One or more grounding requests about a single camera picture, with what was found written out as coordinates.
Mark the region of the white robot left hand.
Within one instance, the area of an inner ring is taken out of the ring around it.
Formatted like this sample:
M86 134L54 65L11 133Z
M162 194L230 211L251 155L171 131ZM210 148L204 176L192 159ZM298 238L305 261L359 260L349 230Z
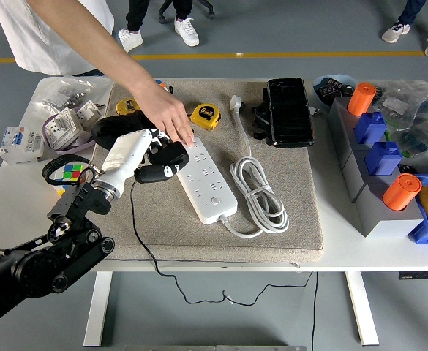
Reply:
M189 163L182 143L172 142L158 129L142 129L116 139L102 165L94 188L119 199L128 178L147 184L166 181Z

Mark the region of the person's left hand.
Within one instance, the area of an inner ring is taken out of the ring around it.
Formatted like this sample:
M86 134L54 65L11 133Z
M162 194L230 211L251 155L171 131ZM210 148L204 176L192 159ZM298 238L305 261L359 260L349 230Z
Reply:
M194 134L184 104L154 81L133 93L146 117L173 142L193 145Z

